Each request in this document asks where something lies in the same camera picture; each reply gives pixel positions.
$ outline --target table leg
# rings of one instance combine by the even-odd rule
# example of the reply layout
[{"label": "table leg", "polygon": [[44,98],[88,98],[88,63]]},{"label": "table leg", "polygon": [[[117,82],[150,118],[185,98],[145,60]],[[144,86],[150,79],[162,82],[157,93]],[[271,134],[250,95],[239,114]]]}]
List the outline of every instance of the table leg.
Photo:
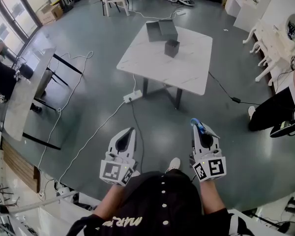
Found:
[{"label": "table leg", "polygon": [[175,99],[175,108],[176,109],[179,109],[181,95],[182,95],[182,89],[177,88],[176,99]]},{"label": "table leg", "polygon": [[53,107],[49,106],[45,101],[43,101],[41,99],[37,99],[37,98],[34,98],[34,100],[37,101],[37,102],[39,102],[40,104],[43,104],[46,107],[51,108],[52,110],[55,110],[56,111],[56,109],[54,109]]},{"label": "table leg", "polygon": [[268,65],[268,67],[256,78],[256,82],[259,82],[260,79],[266,75],[267,73],[269,73],[274,67],[276,66],[276,62],[272,62],[272,64]]},{"label": "table leg", "polygon": [[61,63],[65,64],[66,66],[68,66],[69,68],[71,68],[73,71],[82,74],[82,72],[80,72],[77,68],[75,68],[73,65],[71,65],[70,63],[68,63],[67,61],[65,61],[64,59],[62,59],[61,57],[59,57],[57,54],[53,55],[55,59],[59,60]]},{"label": "table leg", "polygon": [[109,17],[108,0],[105,0],[105,6],[106,6],[107,17]]},{"label": "table leg", "polygon": [[61,150],[59,147],[57,147],[57,146],[55,146],[55,145],[49,144],[49,143],[47,143],[47,142],[44,142],[44,141],[42,141],[42,140],[40,140],[40,139],[37,139],[37,138],[35,138],[35,137],[33,137],[33,136],[30,136],[30,135],[26,134],[26,133],[23,133],[23,136],[24,136],[25,138],[27,138],[27,139],[30,139],[30,140],[32,140],[32,141],[34,141],[34,142],[36,142],[36,143],[42,144],[42,145],[44,145],[44,146],[47,146],[47,147],[50,147],[50,148],[54,148],[54,149],[57,149],[57,150]]},{"label": "table leg", "polygon": [[251,31],[249,32],[248,38],[247,38],[246,40],[243,40],[242,43],[243,43],[243,44],[248,43],[248,42],[251,40],[252,35],[254,34],[254,32],[255,32],[256,30],[257,30],[257,28],[256,28],[256,27],[253,27],[253,28],[251,29]]},{"label": "table leg", "polygon": [[148,79],[143,78],[142,98],[145,98],[148,93]]},{"label": "table leg", "polygon": [[267,58],[268,58],[268,56],[265,56],[263,58],[263,60],[259,62],[258,66],[261,66],[266,61]]},{"label": "table leg", "polygon": [[126,11],[127,16],[129,16],[130,14],[129,14],[129,11],[128,11],[128,9],[127,9],[127,5],[126,5],[125,0],[121,0],[121,1],[122,1],[123,8],[124,8],[124,10]]}]

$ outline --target gray box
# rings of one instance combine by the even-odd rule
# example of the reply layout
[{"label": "gray box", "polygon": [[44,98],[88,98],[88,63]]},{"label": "gray box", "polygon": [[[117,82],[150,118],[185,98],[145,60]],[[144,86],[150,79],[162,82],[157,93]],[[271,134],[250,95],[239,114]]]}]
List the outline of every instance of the gray box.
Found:
[{"label": "gray box", "polygon": [[161,20],[147,23],[147,34],[150,42],[178,39],[178,33],[172,20]]},{"label": "gray box", "polygon": [[180,45],[180,42],[176,40],[172,40],[172,39],[168,40],[165,43],[165,54],[167,56],[174,58],[176,54],[178,53],[179,45]]}]

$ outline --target white stand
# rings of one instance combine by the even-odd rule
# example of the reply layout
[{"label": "white stand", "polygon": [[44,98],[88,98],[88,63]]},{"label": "white stand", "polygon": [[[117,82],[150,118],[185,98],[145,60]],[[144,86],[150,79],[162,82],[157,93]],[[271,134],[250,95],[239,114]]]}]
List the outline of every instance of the white stand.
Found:
[{"label": "white stand", "polygon": [[286,51],[275,31],[261,20],[259,20],[251,29],[248,38],[243,41],[243,44],[246,44],[251,40],[254,33],[256,34],[258,41],[254,44],[250,53],[253,53],[257,46],[259,46],[257,52],[262,50],[265,57],[259,62],[258,66],[265,66],[268,64],[268,67],[256,78],[256,82],[258,82],[276,66],[279,66],[282,71],[289,67],[291,53]]}]

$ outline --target table top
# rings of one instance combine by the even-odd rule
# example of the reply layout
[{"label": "table top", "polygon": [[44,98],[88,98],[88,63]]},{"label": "table top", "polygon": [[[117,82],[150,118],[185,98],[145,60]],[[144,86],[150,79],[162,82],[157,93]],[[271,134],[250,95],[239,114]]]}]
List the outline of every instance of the table top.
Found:
[{"label": "table top", "polygon": [[179,52],[174,58],[164,54],[165,41],[149,42],[143,25],[121,58],[117,69],[203,95],[207,85],[212,38],[176,27]]},{"label": "table top", "polygon": [[4,119],[4,129],[15,140],[22,139],[30,106],[34,100],[41,78],[55,53],[55,48],[43,51],[27,51],[22,57],[27,65],[34,70],[33,76],[27,80],[21,78],[15,85]]}]

